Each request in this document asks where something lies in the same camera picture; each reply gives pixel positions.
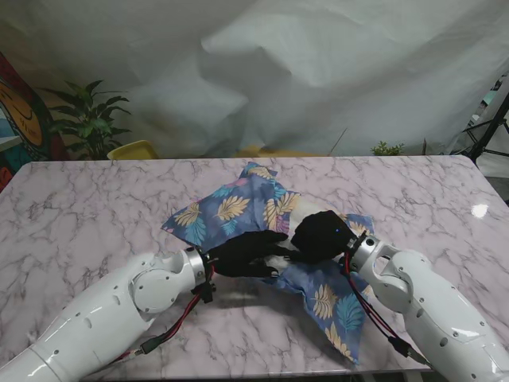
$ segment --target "robotic arm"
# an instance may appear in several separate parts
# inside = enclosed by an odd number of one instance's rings
[[[76,382],[120,357],[171,307],[205,282],[193,248],[134,257],[79,294],[35,344],[0,369],[1,382]]]
[[[388,309],[430,364],[451,382],[508,382],[509,356],[479,311],[417,251],[402,251],[374,236],[350,245],[350,268]],[[377,258],[388,259],[378,274]]]

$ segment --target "potted plant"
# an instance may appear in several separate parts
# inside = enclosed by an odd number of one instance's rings
[[[401,155],[404,146],[403,143],[396,146],[388,146],[387,142],[380,141],[377,146],[371,148],[371,152],[373,155],[381,157]]]
[[[97,103],[95,97],[99,94],[120,92],[95,92],[95,88],[103,82],[94,81],[84,88],[65,81],[75,94],[59,92],[52,89],[42,88],[62,99],[68,105],[50,107],[49,110],[58,111],[72,119],[58,119],[53,122],[50,131],[59,132],[63,135],[74,135],[78,142],[66,146],[72,152],[83,151],[78,160],[91,159],[101,160],[107,158],[107,153],[121,146],[122,143],[113,139],[118,134],[130,132],[128,129],[120,129],[113,126],[111,113],[115,110],[130,114],[126,109],[116,106],[117,102],[129,102],[121,95],[111,97],[103,103]]]

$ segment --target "black glove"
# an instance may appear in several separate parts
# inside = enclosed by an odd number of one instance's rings
[[[333,211],[323,211],[307,216],[295,230],[292,244],[301,253],[290,256],[293,261],[319,263],[333,259],[348,247],[357,236]]]
[[[270,255],[291,257],[296,251],[279,247],[276,243],[288,239],[288,235],[273,231],[245,232],[229,239],[208,254],[214,261],[217,273],[228,277],[271,277],[278,270],[268,267],[262,258]]]

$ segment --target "white backdrop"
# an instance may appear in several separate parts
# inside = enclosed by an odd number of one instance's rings
[[[128,90],[120,140],[162,157],[437,153],[509,68],[509,2],[4,0],[0,51],[35,88]]]

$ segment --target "colorful mural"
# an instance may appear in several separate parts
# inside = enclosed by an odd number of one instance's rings
[[[51,123],[42,99],[0,53],[0,137],[19,135],[22,140],[0,152],[0,191],[28,162],[69,159],[62,138],[49,133]]]

